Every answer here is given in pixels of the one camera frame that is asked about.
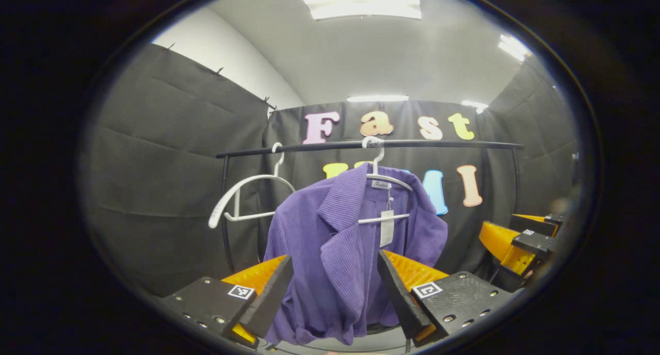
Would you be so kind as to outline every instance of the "price tag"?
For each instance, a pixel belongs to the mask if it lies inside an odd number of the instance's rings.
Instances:
[[[380,213],[381,217],[394,216],[393,210],[386,210]],[[394,219],[380,221],[380,247],[384,247],[392,242],[394,238]]]

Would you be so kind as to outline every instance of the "white wall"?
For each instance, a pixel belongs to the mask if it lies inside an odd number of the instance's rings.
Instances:
[[[212,10],[202,8],[158,35],[153,44],[169,47],[247,89],[273,106],[304,106],[282,75],[241,33]]]

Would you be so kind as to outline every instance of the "blue letter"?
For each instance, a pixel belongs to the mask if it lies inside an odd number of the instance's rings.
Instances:
[[[436,207],[436,214],[440,216],[449,211],[445,205],[445,197],[442,193],[442,172],[431,170],[424,174],[424,182],[422,183],[424,190],[428,193],[431,203]]]

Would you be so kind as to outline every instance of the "hanger hook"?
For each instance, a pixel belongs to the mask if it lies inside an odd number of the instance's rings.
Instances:
[[[385,141],[373,136],[366,136],[362,140],[362,148],[366,149],[371,146],[372,148],[380,148],[380,153],[373,160],[373,174],[378,174],[378,162],[385,157]]]
[[[275,144],[273,145],[273,150],[272,150],[272,152],[275,153],[275,150],[277,150],[277,148],[278,148],[278,147],[281,147],[281,146],[282,146],[282,143],[275,142]],[[280,171],[280,165],[281,165],[283,162],[285,162],[285,153],[282,151],[282,156],[280,156],[280,160],[279,160],[277,163],[275,163],[275,170],[273,171],[274,176],[277,177],[277,175],[279,174],[279,171]]]

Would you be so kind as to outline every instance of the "purple shirt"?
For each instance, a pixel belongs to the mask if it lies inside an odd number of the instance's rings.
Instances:
[[[368,324],[399,323],[376,268],[380,222],[358,225],[387,206],[387,190],[372,188],[366,178],[371,172],[365,163],[293,193],[277,208],[265,259],[288,254],[294,275],[267,341],[304,345],[334,337],[351,345]],[[447,223],[414,174],[387,167],[378,172],[414,190],[391,184],[391,209],[410,217],[394,221],[393,240],[382,249],[433,266],[447,241]]]

